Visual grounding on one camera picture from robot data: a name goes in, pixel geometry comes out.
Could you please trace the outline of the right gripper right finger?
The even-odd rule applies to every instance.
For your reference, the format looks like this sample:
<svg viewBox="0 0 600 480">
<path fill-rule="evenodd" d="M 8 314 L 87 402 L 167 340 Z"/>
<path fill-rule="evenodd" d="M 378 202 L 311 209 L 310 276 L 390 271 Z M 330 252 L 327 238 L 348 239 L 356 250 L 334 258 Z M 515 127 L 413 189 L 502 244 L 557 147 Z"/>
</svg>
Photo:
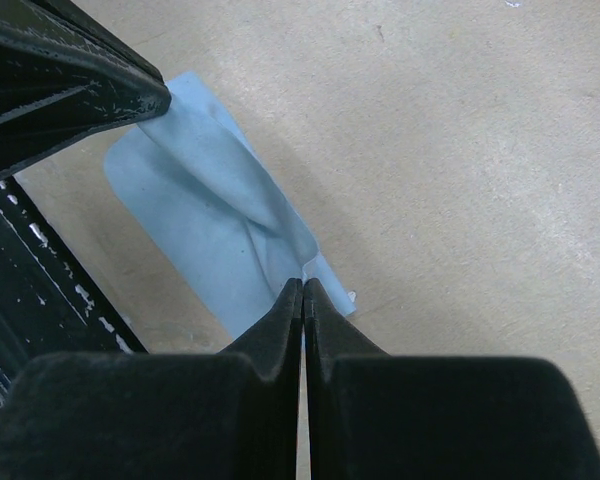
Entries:
<svg viewBox="0 0 600 480">
<path fill-rule="evenodd" d="M 551 362 L 392 356 L 304 288 L 315 479 L 600 479 L 575 391 Z"/>
</svg>

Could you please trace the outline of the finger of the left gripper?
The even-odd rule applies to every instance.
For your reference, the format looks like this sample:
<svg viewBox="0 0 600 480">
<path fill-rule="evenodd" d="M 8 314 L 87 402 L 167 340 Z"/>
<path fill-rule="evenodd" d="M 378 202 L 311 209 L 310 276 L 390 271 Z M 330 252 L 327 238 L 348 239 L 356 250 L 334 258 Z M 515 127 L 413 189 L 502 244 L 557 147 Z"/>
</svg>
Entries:
<svg viewBox="0 0 600 480">
<path fill-rule="evenodd" d="M 166 113 L 157 68 L 71 1 L 0 1 L 0 181 Z"/>
</svg>

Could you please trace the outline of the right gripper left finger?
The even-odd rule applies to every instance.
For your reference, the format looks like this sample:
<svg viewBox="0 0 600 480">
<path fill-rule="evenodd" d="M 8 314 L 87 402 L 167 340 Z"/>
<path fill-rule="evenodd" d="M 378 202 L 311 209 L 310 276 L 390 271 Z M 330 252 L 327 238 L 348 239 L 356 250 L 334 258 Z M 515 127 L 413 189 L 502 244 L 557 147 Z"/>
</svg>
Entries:
<svg viewBox="0 0 600 480">
<path fill-rule="evenodd" d="M 56 353 L 0 411 L 0 479 L 291 479 L 302 283 L 215 354 Z"/>
</svg>

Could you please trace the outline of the blue tape patch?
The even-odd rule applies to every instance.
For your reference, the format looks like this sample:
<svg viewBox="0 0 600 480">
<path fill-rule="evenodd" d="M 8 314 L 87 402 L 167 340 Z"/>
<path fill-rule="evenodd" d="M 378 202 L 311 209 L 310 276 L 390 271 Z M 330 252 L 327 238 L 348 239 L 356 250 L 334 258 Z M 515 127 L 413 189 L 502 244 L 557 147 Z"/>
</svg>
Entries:
<svg viewBox="0 0 600 480">
<path fill-rule="evenodd" d="M 288 280 L 316 278 L 351 314 L 353 298 L 230 112 L 194 73 L 168 90 L 168 111 L 124 134 L 104 171 L 202 303 L 238 337 Z"/>
</svg>

